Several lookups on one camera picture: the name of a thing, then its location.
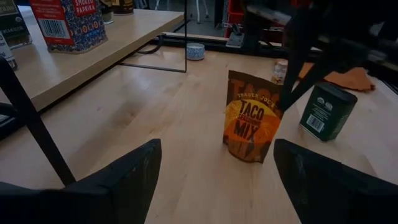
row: patterned spice box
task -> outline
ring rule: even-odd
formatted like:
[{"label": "patterned spice box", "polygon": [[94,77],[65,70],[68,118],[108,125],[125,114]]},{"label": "patterned spice box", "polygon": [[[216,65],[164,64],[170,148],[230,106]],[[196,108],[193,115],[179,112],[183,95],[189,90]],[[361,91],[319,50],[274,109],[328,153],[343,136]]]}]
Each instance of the patterned spice box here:
[{"label": "patterned spice box", "polygon": [[98,0],[30,0],[50,52],[80,54],[107,41]]}]

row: orange cloth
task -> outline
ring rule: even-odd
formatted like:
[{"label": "orange cloth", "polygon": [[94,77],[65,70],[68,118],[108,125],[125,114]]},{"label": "orange cloth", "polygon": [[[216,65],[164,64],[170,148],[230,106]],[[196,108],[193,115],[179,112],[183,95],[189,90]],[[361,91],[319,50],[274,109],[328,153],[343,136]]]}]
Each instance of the orange cloth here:
[{"label": "orange cloth", "polygon": [[[310,70],[312,65],[313,63],[304,63],[303,69],[298,75],[299,78],[303,78]],[[359,67],[353,68],[345,74],[332,72],[329,75],[327,75],[324,78],[324,80],[350,90],[357,90],[357,91],[374,90],[374,85],[366,76],[366,71],[364,68],[359,68]]]}]

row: orange snack bag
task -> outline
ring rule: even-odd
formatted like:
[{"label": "orange snack bag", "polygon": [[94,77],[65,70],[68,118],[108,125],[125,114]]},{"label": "orange snack bag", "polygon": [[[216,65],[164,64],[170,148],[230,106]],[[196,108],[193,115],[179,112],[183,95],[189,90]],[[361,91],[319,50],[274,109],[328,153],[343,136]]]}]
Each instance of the orange snack bag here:
[{"label": "orange snack bag", "polygon": [[283,112],[277,103],[281,85],[229,71],[223,142],[245,162],[263,162]]}]

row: wooden table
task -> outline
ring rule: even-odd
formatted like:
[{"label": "wooden table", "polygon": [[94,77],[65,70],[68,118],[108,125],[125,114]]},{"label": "wooden table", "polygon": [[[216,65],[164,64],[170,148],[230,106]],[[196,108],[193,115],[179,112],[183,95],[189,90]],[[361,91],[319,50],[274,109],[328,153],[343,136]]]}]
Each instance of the wooden table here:
[{"label": "wooden table", "polygon": [[[115,16],[106,25],[108,41],[85,54],[55,54],[47,46],[29,7],[22,8],[33,44],[12,51],[18,63],[16,75],[37,110],[121,60],[156,35],[183,20],[183,12],[134,11]],[[0,102],[8,102],[3,93]]]},{"label": "wooden table", "polygon": [[[162,47],[130,62],[170,66],[182,49]],[[146,223],[300,223],[272,156],[247,164],[222,143],[228,70],[270,80],[273,59],[206,52],[188,73],[116,66],[42,117],[77,179],[152,138],[162,140],[159,181]],[[299,127],[310,91],[285,114],[275,138],[398,184],[397,96],[377,79],[358,97],[338,138],[321,143]],[[60,188],[59,178],[23,128],[0,142],[0,180]]]}]

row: barcode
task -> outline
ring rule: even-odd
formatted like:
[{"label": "barcode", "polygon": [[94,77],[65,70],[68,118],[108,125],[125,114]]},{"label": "barcode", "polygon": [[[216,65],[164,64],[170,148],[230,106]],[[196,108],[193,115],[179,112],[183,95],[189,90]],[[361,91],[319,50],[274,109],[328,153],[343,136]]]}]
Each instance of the barcode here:
[{"label": "barcode", "polygon": [[45,37],[69,39],[69,32],[65,21],[52,19],[39,19]]},{"label": "barcode", "polygon": [[307,120],[307,124],[319,133],[322,131],[323,125],[325,125],[322,121],[314,117],[312,114],[310,114],[310,117]]}]

